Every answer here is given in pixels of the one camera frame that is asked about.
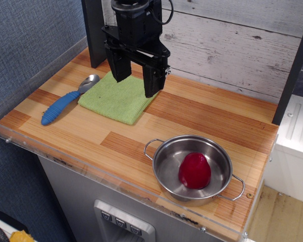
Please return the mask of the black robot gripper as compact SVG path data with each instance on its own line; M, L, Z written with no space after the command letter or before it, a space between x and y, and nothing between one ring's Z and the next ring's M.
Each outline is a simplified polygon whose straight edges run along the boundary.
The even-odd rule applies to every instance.
M105 50L114 79L131 75L131 63L142 66L146 98L164 88L170 51L160 42L163 26L161 1L111 1L116 25L105 25Z

